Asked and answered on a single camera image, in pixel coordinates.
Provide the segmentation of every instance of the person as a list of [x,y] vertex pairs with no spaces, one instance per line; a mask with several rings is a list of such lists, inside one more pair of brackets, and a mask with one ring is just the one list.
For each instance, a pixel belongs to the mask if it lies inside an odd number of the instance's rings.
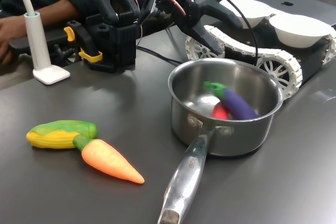
[[[73,19],[84,19],[96,14],[93,0],[31,0],[42,19],[44,27],[61,24]],[[10,65],[14,54],[8,42],[26,36],[22,0],[0,0],[0,68]]]

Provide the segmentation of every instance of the purple eggplant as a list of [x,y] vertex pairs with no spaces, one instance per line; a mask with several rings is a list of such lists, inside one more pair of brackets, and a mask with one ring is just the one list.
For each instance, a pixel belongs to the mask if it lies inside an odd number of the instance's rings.
[[227,86],[217,82],[204,82],[204,87],[212,90],[220,99],[221,106],[237,120],[250,120],[258,118],[259,115],[248,105],[248,103],[237,93],[227,88]]

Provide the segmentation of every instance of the orange carrot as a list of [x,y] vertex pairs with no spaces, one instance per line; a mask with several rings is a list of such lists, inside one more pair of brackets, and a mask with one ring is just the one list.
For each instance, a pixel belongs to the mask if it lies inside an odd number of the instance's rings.
[[74,138],[74,146],[82,152],[84,161],[90,166],[111,176],[143,184],[143,177],[111,145],[100,139],[89,139],[84,135]]

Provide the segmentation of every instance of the pot handle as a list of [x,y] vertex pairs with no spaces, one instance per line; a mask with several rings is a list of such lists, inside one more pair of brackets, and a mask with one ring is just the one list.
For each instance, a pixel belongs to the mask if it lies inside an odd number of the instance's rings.
[[164,194],[158,224],[180,224],[196,194],[214,130],[200,135],[186,150]]

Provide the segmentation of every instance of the person's hand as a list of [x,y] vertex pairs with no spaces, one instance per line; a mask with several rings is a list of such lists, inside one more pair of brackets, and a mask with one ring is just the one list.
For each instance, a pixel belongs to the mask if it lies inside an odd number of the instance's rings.
[[0,65],[9,64],[14,54],[9,49],[11,40],[26,36],[26,24],[23,16],[12,16],[0,19]]

